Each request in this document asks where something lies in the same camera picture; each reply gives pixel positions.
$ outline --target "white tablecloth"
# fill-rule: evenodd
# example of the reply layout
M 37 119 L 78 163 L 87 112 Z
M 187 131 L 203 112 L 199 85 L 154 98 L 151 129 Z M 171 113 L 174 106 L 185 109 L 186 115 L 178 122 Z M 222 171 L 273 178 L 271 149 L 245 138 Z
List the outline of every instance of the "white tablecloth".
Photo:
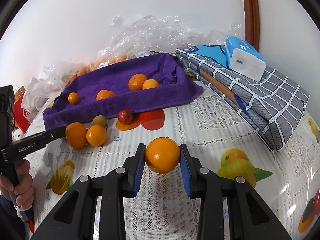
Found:
M 179 145 L 185 143 L 190 155 L 199 158 L 202 166 L 214 172 L 220 168 L 223 153 L 234 147 L 242 149 L 255 167 L 273 172 L 270 177 L 258 181 L 255 189 L 292 239 L 303 239 L 313 224 L 302 234 L 298 232 L 298 224 L 306 204 L 320 185 L 320 147 L 307 122 L 309 113 L 304 113 L 280 152 L 269 152 L 241 116 L 212 90 L 201 82 L 198 84 L 204 87 L 202 95 L 190 104 L 164 109 L 165 123 L 159 130 L 149 131 L 140 125 L 133 130 L 119 131 L 116 119 L 111 119 L 108 121 L 108 140 L 103 147 L 87 145 L 75 150 L 58 139 L 45 149 L 28 155 L 36 189 L 36 228 L 61 198 L 46 186 L 54 170 L 65 160 L 71 160 L 75 165 L 73 181 L 82 174 L 95 178 L 122 166 L 127 157 L 135 154 L 139 143 L 148 145 L 154 138 L 168 136 Z M 43 130 L 41 111 L 26 136 Z M 99 207 L 98 200 L 95 234 L 99 230 Z M 124 199 L 127 239 L 196 239 L 199 210 L 200 200 L 190 200 L 184 192 L 179 165 L 165 175 L 145 167 L 137 197 Z M 228 223 L 225 229 L 228 239 Z

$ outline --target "gray plaid fabric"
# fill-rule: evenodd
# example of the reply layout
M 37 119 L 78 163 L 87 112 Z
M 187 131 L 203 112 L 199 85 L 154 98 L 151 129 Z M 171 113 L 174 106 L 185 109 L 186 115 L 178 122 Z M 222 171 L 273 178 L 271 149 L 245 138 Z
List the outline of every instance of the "gray plaid fabric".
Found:
M 257 131 L 271 149 L 281 149 L 297 127 L 309 99 L 300 85 L 266 67 L 260 82 L 222 67 L 209 57 L 192 53 L 196 46 L 175 50 L 183 66 L 220 95 Z M 248 115 L 221 91 L 199 75 L 200 69 L 233 91 L 243 102 Z

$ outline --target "finger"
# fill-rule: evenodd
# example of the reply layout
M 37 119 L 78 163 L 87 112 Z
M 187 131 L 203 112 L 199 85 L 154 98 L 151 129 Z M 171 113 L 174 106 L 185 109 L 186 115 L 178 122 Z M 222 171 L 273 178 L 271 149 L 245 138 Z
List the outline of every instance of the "finger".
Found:
M 22 180 L 20 181 L 20 184 L 16 186 L 13 190 L 13 192 L 16 195 L 25 193 L 32 185 L 32 177 L 30 174 L 26 174 L 23 176 Z
M 8 191 L 13 191 L 13 184 L 6 176 L 2 174 L 0 174 L 0 187 L 3 187 Z
M 26 175 L 30 170 L 30 162 L 28 160 L 24 160 L 23 163 L 17 168 L 18 175 Z
M 17 196 L 16 202 L 18 206 L 23 206 L 25 202 L 31 197 L 33 197 L 33 193 L 35 192 L 33 187 L 30 187 L 25 193 Z
M 4 189 L 3 187 L 0 187 L 0 193 L 7 199 L 7 200 L 11 200 L 9 192 Z
M 27 210 L 30 207 L 32 207 L 33 199 L 34 199 L 34 197 L 32 196 L 20 208 Z

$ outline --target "blue gripper pad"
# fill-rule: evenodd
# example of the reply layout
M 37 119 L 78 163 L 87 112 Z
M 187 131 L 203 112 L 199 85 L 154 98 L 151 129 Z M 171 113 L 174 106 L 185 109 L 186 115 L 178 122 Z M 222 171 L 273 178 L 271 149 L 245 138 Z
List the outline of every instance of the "blue gripper pad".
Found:
M 187 193 L 188 197 L 191 197 L 191 174 L 189 172 L 186 156 L 184 155 L 183 150 L 180 148 L 180 168 L 181 168 L 181 175 L 184 185 L 184 190 Z
M 141 155 L 140 155 L 139 162 L 138 162 L 137 168 L 134 173 L 132 192 L 135 197 L 137 196 L 137 193 L 140 190 L 143 169 L 144 169 L 144 152 L 141 153 Z

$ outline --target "tissue pack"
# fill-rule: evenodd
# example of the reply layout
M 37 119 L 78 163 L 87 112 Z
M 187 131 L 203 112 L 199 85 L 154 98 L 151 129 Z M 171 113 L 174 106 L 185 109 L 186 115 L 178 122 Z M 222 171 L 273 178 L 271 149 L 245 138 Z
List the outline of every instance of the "tissue pack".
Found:
M 248 42 L 228 36 L 225 52 L 229 68 L 257 82 L 267 66 L 264 58 Z

